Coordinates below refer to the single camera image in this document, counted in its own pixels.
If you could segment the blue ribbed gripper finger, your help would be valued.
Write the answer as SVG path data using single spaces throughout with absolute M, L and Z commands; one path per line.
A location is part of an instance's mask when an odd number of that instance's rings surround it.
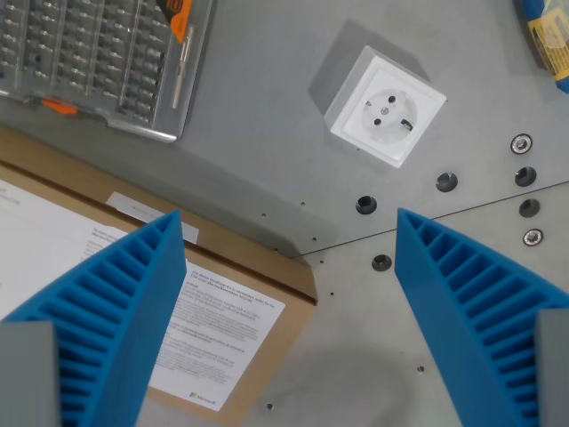
M 133 426 L 186 276 L 180 212 L 79 263 L 5 321 L 49 322 L 65 426 Z
M 461 424 L 540 425 L 534 326 L 567 292 L 404 208 L 395 273 Z

